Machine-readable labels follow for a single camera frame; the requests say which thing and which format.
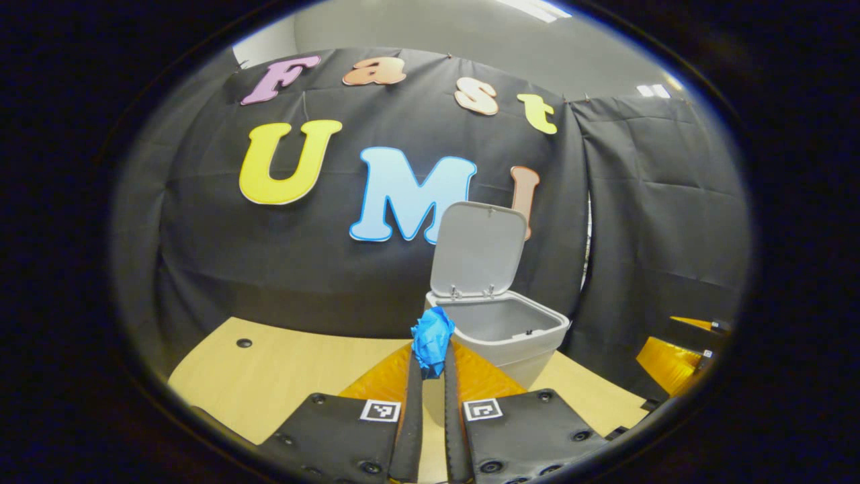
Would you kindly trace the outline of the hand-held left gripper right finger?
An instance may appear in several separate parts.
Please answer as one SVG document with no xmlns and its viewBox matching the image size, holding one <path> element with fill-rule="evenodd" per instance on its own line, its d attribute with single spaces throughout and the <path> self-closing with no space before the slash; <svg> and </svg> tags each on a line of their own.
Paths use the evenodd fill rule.
<svg viewBox="0 0 860 484">
<path fill-rule="evenodd" d="M 588 459 L 607 441 L 554 389 L 529 391 L 457 342 L 445 357 L 451 483 L 525 483 Z"/>
</svg>

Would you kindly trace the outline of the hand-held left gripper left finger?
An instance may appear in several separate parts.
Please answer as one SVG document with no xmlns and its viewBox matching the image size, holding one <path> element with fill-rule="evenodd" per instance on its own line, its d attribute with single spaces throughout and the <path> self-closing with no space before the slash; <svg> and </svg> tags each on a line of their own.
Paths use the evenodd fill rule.
<svg viewBox="0 0 860 484">
<path fill-rule="evenodd" d="M 421 377 L 412 346 L 405 344 L 338 395 L 308 395 L 260 451 L 305 483 L 415 483 Z"/>
</svg>

